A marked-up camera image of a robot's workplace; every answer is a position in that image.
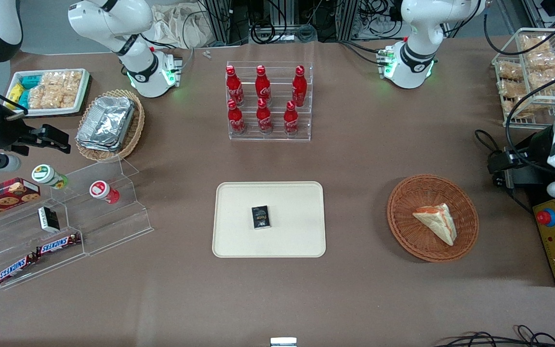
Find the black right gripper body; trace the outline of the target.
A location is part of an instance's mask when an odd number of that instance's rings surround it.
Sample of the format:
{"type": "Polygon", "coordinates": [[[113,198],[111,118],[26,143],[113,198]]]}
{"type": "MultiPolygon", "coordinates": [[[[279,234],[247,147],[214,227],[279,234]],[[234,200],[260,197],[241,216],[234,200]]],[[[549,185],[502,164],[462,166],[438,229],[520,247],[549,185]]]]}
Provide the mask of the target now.
{"type": "Polygon", "coordinates": [[[22,119],[6,120],[13,112],[6,107],[0,107],[0,151],[8,151],[20,156],[28,156],[29,147],[22,138],[29,134],[31,127],[22,119]]]}

